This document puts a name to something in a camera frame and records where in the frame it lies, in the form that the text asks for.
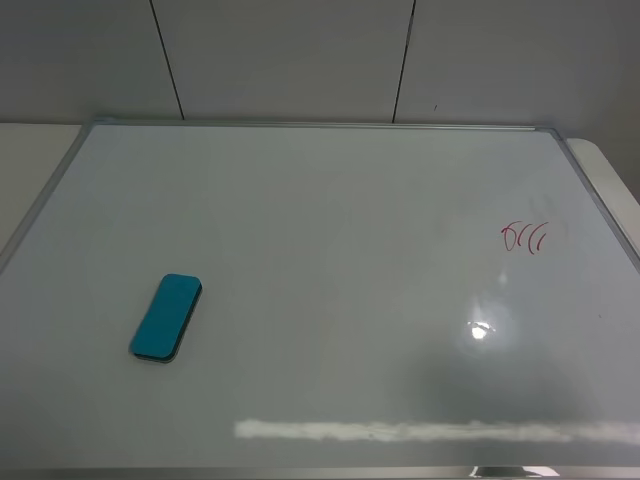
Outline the white whiteboard with aluminium frame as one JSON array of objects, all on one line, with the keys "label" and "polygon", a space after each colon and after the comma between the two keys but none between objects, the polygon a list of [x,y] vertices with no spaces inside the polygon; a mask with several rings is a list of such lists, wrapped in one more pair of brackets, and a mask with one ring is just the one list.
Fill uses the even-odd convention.
[{"label": "white whiteboard with aluminium frame", "polygon": [[[628,190],[540,127],[101,120],[1,255],[5,479],[635,479]],[[547,222],[541,251],[501,229]],[[175,358],[131,340],[202,292]]]}]

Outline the red marker scribble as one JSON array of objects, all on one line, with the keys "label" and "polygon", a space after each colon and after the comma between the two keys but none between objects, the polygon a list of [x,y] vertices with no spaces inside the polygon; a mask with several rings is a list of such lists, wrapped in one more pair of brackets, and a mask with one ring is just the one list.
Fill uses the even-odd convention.
[{"label": "red marker scribble", "polygon": [[513,221],[501,229],[503,245],[510,252],[517,248],[524,248],[529,255],[536,255],[541,251],[542,243],[546,239],[548,223],[523,223]]}]

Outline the teal whiteboard eraser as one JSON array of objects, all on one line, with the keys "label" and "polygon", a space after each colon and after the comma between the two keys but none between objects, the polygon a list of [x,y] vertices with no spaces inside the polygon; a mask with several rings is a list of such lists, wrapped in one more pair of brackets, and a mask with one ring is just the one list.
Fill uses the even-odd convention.
[{"label": "teal whiteboard eraser", "polygon": [[136,330],[130,352],[137,358],[169,363],[179,350],[202,292],[199,278],[167,274]]}]

